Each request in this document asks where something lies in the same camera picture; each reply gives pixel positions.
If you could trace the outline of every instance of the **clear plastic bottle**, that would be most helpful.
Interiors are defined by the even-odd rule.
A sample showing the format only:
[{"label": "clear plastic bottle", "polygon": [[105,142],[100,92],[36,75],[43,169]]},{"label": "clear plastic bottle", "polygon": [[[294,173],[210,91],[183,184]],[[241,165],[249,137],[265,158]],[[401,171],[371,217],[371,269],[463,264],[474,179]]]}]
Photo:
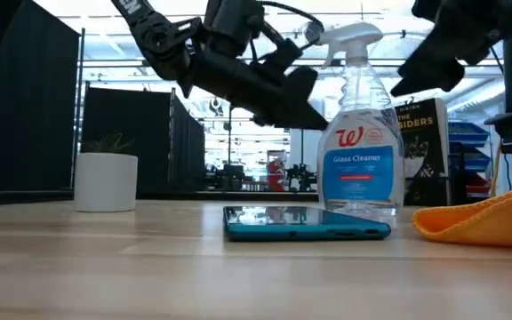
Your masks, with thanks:
[{"label": "clear plastic bottle", "polygon": [[327,210],[385,220],[403,205],[404,148],[384,85],[358,52],[346,57],[340,112],[319,143],[318,191]]}]

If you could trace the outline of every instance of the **walgreens logo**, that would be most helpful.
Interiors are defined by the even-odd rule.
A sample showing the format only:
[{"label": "walgreens logo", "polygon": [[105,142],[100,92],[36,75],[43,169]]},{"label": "walgreens logo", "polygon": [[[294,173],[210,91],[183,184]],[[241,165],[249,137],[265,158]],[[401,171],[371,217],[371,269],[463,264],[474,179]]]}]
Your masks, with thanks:
[{"label": "walgreens logo", "polygon": [[363,126],[360,126],[357,130],[338,130],[339,134],[339,146],[340,147],[353,147],[363,138]]}]

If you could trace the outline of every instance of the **white spray nozzle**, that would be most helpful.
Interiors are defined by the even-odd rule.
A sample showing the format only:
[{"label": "white spray nozzle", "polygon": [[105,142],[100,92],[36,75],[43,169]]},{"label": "white spray nozzle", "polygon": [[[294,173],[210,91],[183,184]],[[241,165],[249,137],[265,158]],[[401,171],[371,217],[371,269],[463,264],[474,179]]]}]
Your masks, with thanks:
[{"label": "white spray nozzle", "polygon": [[367,45],[382,39],[382,31],[370,23],[359,22],[325,31],[319,38],[321,44],[328,44],[329,51],[323,67],[331,64],[335,53],[345,52],[345,59],[368,58]]}]

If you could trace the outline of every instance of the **white planter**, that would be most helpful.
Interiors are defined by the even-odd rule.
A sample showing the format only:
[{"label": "white planter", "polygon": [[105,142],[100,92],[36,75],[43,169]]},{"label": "white planter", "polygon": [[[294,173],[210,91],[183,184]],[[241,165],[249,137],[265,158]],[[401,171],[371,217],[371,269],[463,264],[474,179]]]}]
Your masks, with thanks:
[{"label": "white planter", "polygon": [[136,156],[83,153],[76,158],[75,210],[125,212],[135,209]]}]

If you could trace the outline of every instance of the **potted plant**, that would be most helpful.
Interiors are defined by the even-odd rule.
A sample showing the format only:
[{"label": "potted plant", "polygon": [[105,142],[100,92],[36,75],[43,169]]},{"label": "potted plant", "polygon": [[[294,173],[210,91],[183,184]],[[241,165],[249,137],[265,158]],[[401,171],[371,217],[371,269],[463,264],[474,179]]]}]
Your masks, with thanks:
[{"label": "potted plant", "polygon": [[75,211],[126,212],[135,209],[138,158],[124,154],[133,141],[121,133],[85,143],[76,158]]}]

